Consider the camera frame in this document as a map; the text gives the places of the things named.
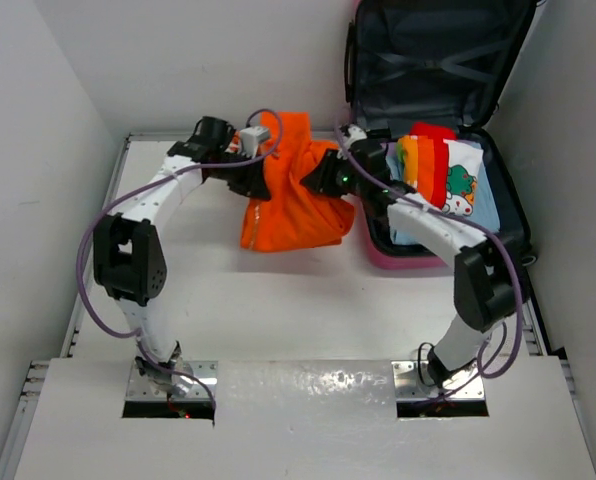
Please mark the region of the orange jacket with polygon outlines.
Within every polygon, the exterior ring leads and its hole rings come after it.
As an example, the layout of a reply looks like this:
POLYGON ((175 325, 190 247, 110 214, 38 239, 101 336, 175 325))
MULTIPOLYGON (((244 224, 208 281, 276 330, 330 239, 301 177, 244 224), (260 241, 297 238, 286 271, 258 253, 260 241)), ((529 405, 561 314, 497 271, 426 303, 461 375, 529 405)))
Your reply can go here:
POLYGON ((311 192, 301 180, 311 173, 329 149, 337 145, 311 136, 305 112, 264 113, 260 124, 280 144, 263 161, 270 200, 251 199, 245 210, 240 246, 260 253, 339 245, 352 228, 355 207, 341 198, 311 192))

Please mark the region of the frog print shirt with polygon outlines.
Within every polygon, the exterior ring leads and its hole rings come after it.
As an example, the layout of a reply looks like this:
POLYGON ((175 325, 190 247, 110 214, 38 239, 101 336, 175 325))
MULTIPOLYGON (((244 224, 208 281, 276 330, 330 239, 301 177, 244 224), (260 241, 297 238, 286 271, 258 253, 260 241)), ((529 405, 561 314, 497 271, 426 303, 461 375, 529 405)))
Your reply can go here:
POLYGON ((447 128, 418 122, 395 142, 404 183, 445 213, 470 216, 475 209, 484 152, 447 128))

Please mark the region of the pink suitcase with dark lining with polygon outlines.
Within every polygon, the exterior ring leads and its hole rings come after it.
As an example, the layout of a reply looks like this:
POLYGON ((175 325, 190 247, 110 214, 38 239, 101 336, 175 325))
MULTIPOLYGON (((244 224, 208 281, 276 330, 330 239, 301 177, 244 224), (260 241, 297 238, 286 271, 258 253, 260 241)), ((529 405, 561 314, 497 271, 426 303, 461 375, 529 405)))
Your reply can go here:
POLYGON ((383 142, 417 122, 447 127, 484 151, 480 202, 536 262, 512 177, 485 126, 534 19, 534 1, 359 1, 348 26, 345 100, 354 123, 383 142))

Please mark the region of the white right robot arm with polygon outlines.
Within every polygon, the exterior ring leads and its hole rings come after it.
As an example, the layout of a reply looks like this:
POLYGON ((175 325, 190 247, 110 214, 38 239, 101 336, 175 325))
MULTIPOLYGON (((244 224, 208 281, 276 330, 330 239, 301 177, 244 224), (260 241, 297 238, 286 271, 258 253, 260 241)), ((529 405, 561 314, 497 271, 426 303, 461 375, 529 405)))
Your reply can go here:
POLYGON ((356 197, 366 215, 412 236, 453 273, 455 317, 427 356, 427 378, 436 388, 469 365, 484 379, 504 375, 520 351, 527 299, 516 243, 465 218, 444 213, 411 187, 396 182, 387 149, 357 125, 334 129, 336 147, 301 181, 315 194, 356 197), (484 361, 488 339, 516 318, 514 343, 496 369, 484 361))

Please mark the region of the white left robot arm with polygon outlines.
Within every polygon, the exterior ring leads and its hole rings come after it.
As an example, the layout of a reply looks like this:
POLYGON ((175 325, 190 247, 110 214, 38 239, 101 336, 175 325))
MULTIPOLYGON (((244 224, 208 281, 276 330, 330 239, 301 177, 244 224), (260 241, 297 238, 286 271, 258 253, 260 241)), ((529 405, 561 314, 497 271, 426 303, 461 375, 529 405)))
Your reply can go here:
POLYGON ((270 197, 263 186, 269 128, 236 130, 203 117, 192 136, 174 143, 151 181, 119 201, 93 229, 95 282, 122 311, 139 349, 140 373, 163 389, 191 384, 166 309, 157 300, 168 268, 160 233, 184 200, 208 178, 219 178, 245 196, 270 197))

